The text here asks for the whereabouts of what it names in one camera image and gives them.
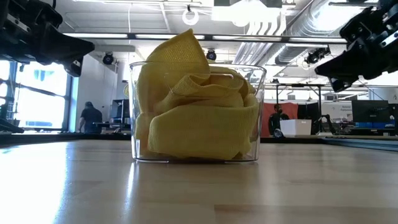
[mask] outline person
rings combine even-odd
[[[92,102],[85,103],[85,109],[81,112],[79,131],[85,127],[85,134],[101,134],[101,127],[97,127],[93,123],[102,122],[102,113],[95,109]]]
[[[269,134],[274,135],[275,129],[280,129],[280,121],[289,119],[289,116],[282,113],[282,106],[280,104],[274,105],[275,113],[269,116],[268,130]]]

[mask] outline desk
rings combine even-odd
[[[0,223],[393,223],[398,153],[261,144],[250,164],[146,164],[129,141],[0,149]]]

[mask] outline wooden table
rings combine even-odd
[[[251,164],[147,164],[129,141],[0,149],[0,223],[398,223],[398,153],[262,144]]]

